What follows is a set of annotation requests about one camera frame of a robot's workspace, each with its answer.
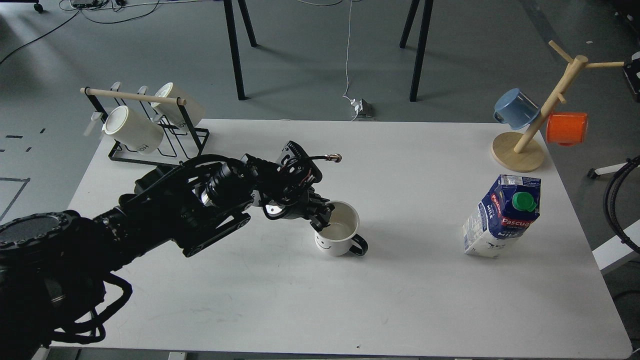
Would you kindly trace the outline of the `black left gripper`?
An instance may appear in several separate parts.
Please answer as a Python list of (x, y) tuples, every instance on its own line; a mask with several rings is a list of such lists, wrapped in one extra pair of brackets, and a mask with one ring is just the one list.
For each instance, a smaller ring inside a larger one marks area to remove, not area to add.
[(253, 182), (255, 207), (261, 207), (270, 220), (305, 219), (314, 231), (330, 226), (335, 209), (329, 199), (315, 192), (323, 174), (315, 161), (339, 163), (340, 153), (311, 156), (297, 142), (286, 142), (275, 162), (266, 161), (246, 153), (242, 157), (244, 168)]

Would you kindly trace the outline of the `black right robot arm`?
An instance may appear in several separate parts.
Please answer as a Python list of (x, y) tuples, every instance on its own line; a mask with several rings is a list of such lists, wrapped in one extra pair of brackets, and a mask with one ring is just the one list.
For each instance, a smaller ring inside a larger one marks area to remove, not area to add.
[[(639, 72), (640, 64), (638, 59), (631, 60), (630, 62), (622, 66), (624, 79), (627, 81), (631, 96), (636, 103), (640, 101)], [(605, 219), (609, 227), (620, 239), (621, 244), (626, 245), (636, 254), (640, 253), (640, 248), (638, 244), (626, 233), (626, 230), (624, 230), (624, 228), (622, 228), (622, 226), (620, 225), (617, 216), (617, 203), (621, 187), (623, 186), (624, 182), (626, 182), (626, 179), (631, 175), (631, 173), (639, 167), (639, 165), (640, 157), (638, 155), (633, 158), (627, 158), (624, 164), (622, 164), (622, 166), (617, 171), (615, 171), (614, 175), (610, 179), (608, 185), (606, 186), (602, 200)]]

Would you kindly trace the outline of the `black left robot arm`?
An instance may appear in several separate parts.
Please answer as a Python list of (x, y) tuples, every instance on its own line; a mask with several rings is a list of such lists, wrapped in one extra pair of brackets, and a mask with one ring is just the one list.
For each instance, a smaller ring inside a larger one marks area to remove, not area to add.
[(1, 358), (29, 360), (52, 342), (93, 344), (133, 293), (115, 274), (169, 241), (190, 257), (246, 225), (250, 207), (269, 220), (304, 219), (316, 231), (335, 206), (318, 195), (315, 162), (289, 141), (276, 162), (204, 154), (158, 166), (133, 193), (94, 218), (75, 210), (35, 213), (1, 226)]

